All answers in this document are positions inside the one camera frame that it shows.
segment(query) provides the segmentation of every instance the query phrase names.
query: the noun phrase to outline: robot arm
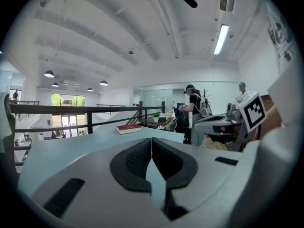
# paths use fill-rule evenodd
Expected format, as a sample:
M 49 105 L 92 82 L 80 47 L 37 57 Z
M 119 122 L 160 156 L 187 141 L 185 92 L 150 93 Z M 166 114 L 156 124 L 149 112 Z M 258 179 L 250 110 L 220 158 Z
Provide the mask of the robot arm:
M 211 136 L 223 135 L 223 142 L 229 150 L 243 151 L 248 143 L 249 133 L 266 119 L 266 111 L 258 92 L 248 92 L 235 104 L 228 104 L 225 114 L 203 118 L 194 124 L 195 130 Z M 238 134 L 234 127 L 240 127 Z

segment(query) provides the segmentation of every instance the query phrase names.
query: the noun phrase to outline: potted plant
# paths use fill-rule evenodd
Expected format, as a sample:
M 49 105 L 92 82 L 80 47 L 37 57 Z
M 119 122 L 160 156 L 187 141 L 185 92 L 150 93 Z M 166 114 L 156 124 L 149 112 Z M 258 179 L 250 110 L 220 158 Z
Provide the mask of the potted plant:
M 160 114 L 159 114 L 159 113 L 155 113 L 155 114 L 153 115 L 153 121 L 154 121 L 155 123 L 157 123 L 159 117 L 160 117 Z

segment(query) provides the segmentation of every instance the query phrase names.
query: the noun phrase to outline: green tree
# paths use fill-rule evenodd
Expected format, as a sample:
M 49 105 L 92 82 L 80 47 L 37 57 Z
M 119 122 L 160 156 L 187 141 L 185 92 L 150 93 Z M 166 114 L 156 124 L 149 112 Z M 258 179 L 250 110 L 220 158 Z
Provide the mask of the green tree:
M 61 103 L 63 103 L 63 99 L 61 99 L 61 94 L 53 94 L 52 95 L 52 106 L 58 106 Z
M 77 96 L 76 95 L 72 99 L 72 106 L 77 106 Z
M 72 106 L 85 106 L 86 104 L 85 96 L 74 96 L 72 99 Z
M 85 96 L 78 96 L 77 97 L 77 106 L 85 106 L 86 104 L 86 97 Z

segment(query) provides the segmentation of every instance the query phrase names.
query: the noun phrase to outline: black slot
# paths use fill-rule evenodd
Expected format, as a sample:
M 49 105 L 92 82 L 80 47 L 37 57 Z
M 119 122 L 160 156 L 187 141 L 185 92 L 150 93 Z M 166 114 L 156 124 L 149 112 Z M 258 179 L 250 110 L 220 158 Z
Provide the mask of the black slot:
M 236 161 L 236 160 L 228 159 L 228 158 L 224 158 L 224 157 L 217 157 L 215 159 L 215 161 L 222 162 L 222 163 L 225 163 L 225 164 L 228 164 L 228 165 L 234 165 L 234 166 L 236 166 L 237 163 L 238 163 L 238 161 Z
M 224 118 L 224 116 L 214 116 L 214 117 L 209 118 L 208 120 L 206 120 L 206 122 L 219 121 L 219 120 L 222 120 L 223 118 Z
M 57 193 L 43 206 L 52 215 L 61 218 L 67 207 L 72 203 L 77 193 L 82 188 L 84 180 L 71 178 Z

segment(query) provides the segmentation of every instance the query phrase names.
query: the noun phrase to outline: red book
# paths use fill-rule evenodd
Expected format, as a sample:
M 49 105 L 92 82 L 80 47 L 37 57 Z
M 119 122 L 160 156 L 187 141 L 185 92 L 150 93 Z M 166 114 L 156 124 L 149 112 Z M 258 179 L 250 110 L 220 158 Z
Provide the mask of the red book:
M 116 130 L 119 134 L 125 134 L 125 133 L 134 133 L 139 132 L 142 130 L 142 127 L 140 125 L 124 125 L 124 126 L 116 126 Z

